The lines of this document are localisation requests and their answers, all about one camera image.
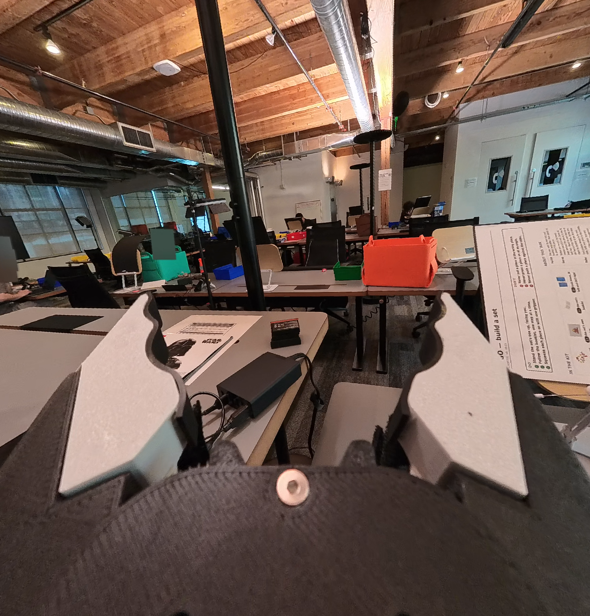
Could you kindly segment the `white vent grille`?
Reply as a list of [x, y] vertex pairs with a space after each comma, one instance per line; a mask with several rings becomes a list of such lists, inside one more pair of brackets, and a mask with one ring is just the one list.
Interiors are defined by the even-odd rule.
[[156, 151], [151, 131], [121, 122], [116, 122], [115, 126], [118, 128], [122, 142], [126, 147], [144, 151]]

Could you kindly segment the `black white booklet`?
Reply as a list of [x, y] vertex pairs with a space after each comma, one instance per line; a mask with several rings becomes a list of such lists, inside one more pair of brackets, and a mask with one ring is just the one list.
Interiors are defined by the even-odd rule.
[[235, 341], [233, 336], [213, 333], [165, 334], [164, 339], [168, 343], [167, 366], [184, 382], [202, 373]]

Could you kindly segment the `grey desk with tan edge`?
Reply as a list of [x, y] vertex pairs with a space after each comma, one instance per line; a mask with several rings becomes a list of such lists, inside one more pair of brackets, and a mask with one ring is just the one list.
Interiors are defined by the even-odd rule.
[[[13, 326], [44, 319], [53, 314], [99, 314], [101, 319], [83, 326], [90, 335], [46, 333], [12, 329]], [[103, 335], [124, 315], [123, 309], [48, 309], [32, 307], [0, 316], [0, 467], [21, 435], [41, 411], [63, 379], [103, 340]], [[297, 318], [300, 346], [276, 349], [279, 355], [316, 355], [328, 332], [328, 317], [322, 312], [264, 312], [260, 319], [201, 376], [188, 381], [190, 394], [215, 392], [217, 384], [253, 358], [270, 350], [270, 322]]]

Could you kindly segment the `document stand with black board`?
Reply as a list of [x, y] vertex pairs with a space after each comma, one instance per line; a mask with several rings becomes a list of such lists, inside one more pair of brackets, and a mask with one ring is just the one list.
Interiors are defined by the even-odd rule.
[[[123, 289], [140, 289], [138, 276], [142, 274], [142, 260], [139, 246], [147, 238], [148, 235], [146, 234], [124, 236], [114, 245], [110, 257], [112, 272], [115, 277], [122, 278]], [[126, 277], [130, 275], [134, 277], [134, 284], [128, 287]]]

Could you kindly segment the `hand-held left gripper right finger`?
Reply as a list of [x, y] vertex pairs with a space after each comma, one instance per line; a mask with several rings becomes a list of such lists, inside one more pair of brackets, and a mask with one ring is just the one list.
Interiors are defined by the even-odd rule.
[[435, 300], [421, 349], [383, 436], [381, 466], [436, 485], [463, 473], [516, 498], [528, 495], [506, 367], [455, 300]]

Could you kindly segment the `teal green tote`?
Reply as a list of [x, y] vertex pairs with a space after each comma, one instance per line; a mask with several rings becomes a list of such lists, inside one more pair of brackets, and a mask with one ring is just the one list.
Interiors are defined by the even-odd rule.
[[174, 259], [155, 259], [149, 252], [140, 252], [144, 282], [170, 281], [179, 275], [190, 273], [185, 251], [180, 246], [175, 246], [175, 251]]

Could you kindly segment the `orange felt bin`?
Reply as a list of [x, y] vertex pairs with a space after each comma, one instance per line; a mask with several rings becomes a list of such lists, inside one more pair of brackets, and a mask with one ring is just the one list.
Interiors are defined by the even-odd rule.
[[369, 237], [363, 247], [361, 279], [368, 287], [428, 288], [437, 273], [437, 240]]

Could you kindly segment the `light panel on tripod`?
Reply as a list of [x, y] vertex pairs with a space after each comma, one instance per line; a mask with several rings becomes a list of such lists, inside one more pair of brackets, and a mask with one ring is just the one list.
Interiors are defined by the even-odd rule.
[[210, 212], [211, 214], [219, 214], [223, 211], [227, 211], [226, 200], [221, 198], [203, 198], [203, 199], [195, 199], [192, 197], [192, 193], [188, 190], [188, 199], [186, 201], [186, 218], [192, 220], [193, 231], [197, 239], [199, 258], [201, 259], [201, 266], [199, 268], [200, 273], [203, 276], [203, 281], [205, 283], [205, 288], [207, 291], [208, 301], [210, 308], [212, 310], [215, 309], [214, 298], [211, 283], [209, 281], [208, 273], [207, 273], [207, 265], [205, 260], [205, 252], [203, 248], [203, 244], [201, 241], [201, 233], [198, 226], [197, 218], [202, 215], [202, 213]]

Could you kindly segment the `star wars booklet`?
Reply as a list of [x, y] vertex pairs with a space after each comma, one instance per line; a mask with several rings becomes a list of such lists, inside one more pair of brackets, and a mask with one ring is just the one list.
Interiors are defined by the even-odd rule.
[[168, 328], [163, 333], [163, 337], [165, 334], [181, 335], [184, 333], [213, 333], [223, 336], [233, 336], [235, 341], [229, 344], [226, 349], [228, 350], [259, 319], [260, 316], [242, 315], [240, 313], [226, 315], [219, 312], [194, 312], [192, 316]]

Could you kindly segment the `small black box red label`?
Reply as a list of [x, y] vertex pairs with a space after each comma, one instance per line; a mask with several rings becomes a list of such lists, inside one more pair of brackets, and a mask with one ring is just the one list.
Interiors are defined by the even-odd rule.
[[270, 333], [270, 347], [272, 349], [299, 346], [302, 343], [299, 319], [271, 321]]

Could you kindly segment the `black floor lamp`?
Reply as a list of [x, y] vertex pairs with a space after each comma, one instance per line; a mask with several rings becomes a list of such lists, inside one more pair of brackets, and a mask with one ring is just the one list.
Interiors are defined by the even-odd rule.
[[375, 236], [375, 148], [376, 143], [383, 142], [391, 136], [392, 132], [388, 129], [374, 129], [365, 133], [360, 133], [354, 137], [354, 143], [358, 145], [369, 145], [369, 218], [370, 234]]

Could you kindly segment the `wooden plate document stand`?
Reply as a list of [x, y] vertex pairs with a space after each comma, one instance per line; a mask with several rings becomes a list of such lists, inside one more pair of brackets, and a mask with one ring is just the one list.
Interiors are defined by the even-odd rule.
[[274, 292], [278, 289], [277, 273], [284, 269], [281, 253], [274, 244], [256, 246], [263, 290]]
[[476, 260], [474, 226], [437, 228], [432, 237], [437, 241], [436, 256], [439, 264]]

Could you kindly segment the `large paned window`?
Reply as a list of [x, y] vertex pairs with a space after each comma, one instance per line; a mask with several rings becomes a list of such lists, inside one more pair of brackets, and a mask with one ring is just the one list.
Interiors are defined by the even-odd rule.
[[11, 216], [30, 259], [52, 258], [101, 248], [97, 228], [76, 218], [92, 214], [82, 189], [0, 183], [0, 216]]

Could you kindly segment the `large silver ventilation duct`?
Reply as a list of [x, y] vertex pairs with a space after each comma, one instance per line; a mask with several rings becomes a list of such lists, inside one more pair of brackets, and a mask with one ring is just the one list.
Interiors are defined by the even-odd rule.
[[143, 155], [184, 165], [223, 167], [222, 159], [215, 158], [211, 154], [191, 150], [154, 137], [155, 152], [133, 149], [123, 144], [115, 123], [106, 126], [1, 96], [0, 129], [99, 149]]

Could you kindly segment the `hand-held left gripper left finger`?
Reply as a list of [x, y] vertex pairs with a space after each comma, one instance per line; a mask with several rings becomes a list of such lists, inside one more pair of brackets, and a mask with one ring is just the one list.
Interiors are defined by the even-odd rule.
[[156, 358], [164, 343], [141, 294], [82, 363], [59, 493], [71, 497], [120, 474], [141, 486], [209, 459], [201, 416], [182, 378]]

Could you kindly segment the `black office chair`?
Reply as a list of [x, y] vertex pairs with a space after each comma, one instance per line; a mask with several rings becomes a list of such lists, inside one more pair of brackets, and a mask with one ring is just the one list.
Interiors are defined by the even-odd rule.
[[101, 285], [87, 264], [78, 266], [48, 266], [68, 294], [73, 308], [118, 309], [120, 305]]
[[344, 226], [315, 226], [307, 230], [306, 267], [332, 269], [347, 261]]
[[[451, 268], [451, 274], [455, 280], [453, 299], [464, 312], [467, 312], [466, 304], [468, 302], [466, 302], [466, 287], [469, 283], [474, 281], [474, 270], [470, 267], [453, 266]], [[427, 326], [427, 320], [430, 315], [431, 310], [416, 313], [415, 320], [418, 325], [416, 325], [411, 332], [413, 338], [418, 338], [421, 335], [421, 330]]]

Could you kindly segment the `black vertical pole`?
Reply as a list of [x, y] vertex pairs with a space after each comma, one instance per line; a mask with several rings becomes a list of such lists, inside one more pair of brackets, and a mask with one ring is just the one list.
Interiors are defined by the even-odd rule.
[[266, 300], [245, 184], [229, 67], [217, 1], [195, 1], [198, 23], [222, 147], [222, 158], [232, 199], [246, 288], [251, 309], [265, 311]]

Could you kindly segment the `printed instruction sheet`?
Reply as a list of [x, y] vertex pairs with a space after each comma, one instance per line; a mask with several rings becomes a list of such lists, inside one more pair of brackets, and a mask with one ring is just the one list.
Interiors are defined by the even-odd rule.
[[490, 343], [507, 368], [590, 385], [590, 217], [474, 227]]

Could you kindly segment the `white door with black print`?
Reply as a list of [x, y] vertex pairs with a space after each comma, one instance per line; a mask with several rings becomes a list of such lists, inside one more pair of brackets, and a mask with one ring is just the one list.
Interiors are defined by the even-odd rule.
[[584, 129], [584, 126], [574, 126], [536, 135], [531, 157], [534, 175], [530, 196], [547, 195], [550, 210], [569, 202]]
[[522, 134], [482, 144], [476, 189], [481, 222], [504, 221], [513, 211], [526, 140]]

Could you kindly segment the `black power hub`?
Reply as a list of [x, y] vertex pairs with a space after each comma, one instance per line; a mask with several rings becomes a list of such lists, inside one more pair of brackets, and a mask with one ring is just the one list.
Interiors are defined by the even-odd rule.
[[242, 409], [244, 417], [255, 418], [299, 378], [299, 361], [266, 352], [217, 385], [221, 400]]

